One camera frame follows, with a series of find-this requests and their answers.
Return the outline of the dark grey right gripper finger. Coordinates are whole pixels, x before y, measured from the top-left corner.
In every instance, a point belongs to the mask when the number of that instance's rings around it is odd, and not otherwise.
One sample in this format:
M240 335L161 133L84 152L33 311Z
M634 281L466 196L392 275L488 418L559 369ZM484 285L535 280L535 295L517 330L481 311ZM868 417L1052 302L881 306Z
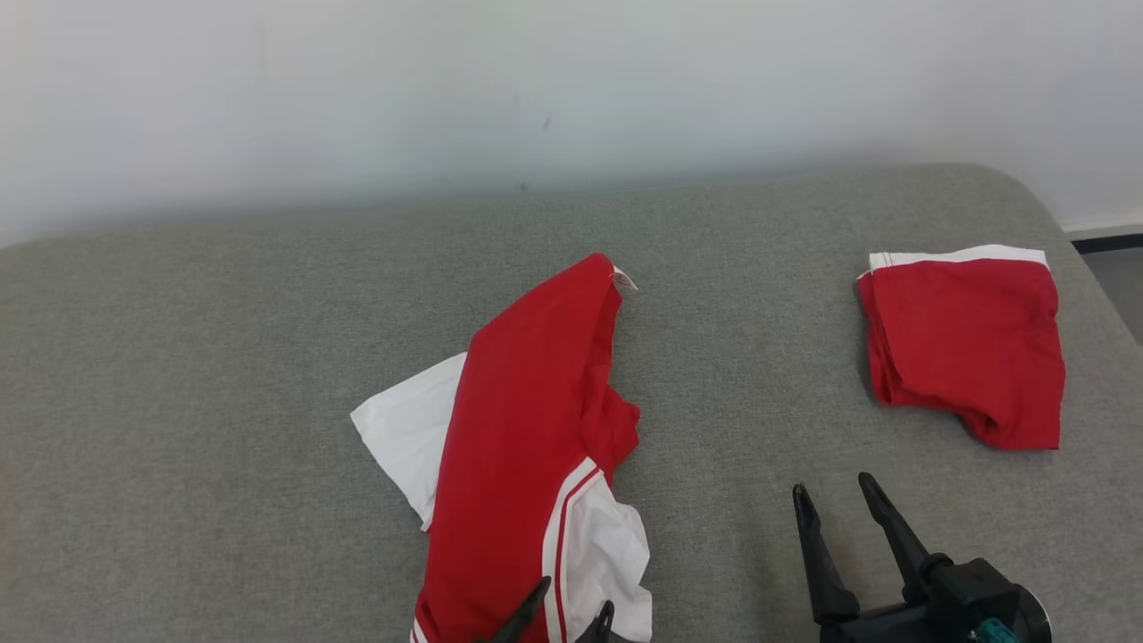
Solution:
M897 562L903 581L902 598L906 602L926 602L932 594L932 570L951 565L951 558L948 554L928 550L872 473L860 472L858 484L870 516L882 528L893 558Z
M804 484L792 489L797 537L804 554L805 585L812 601L813 622L824 627L848 622L860 614L860 602L846 589L821 533L821 520Z

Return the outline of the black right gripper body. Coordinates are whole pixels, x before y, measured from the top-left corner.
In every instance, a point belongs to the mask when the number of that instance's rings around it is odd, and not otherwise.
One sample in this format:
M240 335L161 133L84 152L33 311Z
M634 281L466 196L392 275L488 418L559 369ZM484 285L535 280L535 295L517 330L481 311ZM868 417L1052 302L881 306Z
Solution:
M821 614L821 642L1052 642L1036 596L985 558L935 564L920 601Z

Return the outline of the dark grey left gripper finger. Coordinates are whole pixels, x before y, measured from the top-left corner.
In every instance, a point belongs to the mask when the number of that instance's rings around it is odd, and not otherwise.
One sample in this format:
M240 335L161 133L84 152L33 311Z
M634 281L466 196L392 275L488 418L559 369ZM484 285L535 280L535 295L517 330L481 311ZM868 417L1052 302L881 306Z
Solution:
M528 593L528 595L522 600L517 609L510 614L506 622L494 632L494 635L489 640L491 643L517 643L521 642L523 635L530 629L531 622L535 622L538 618L539 609L542 609L544 601L546 601L547 590L550 589L552 578L550 574L543 574L539 578L538 585Z
M588 629L580 635L580 643L608 643L612 640L613 618L615 618L615 604L605 601L596 619L589 622Z

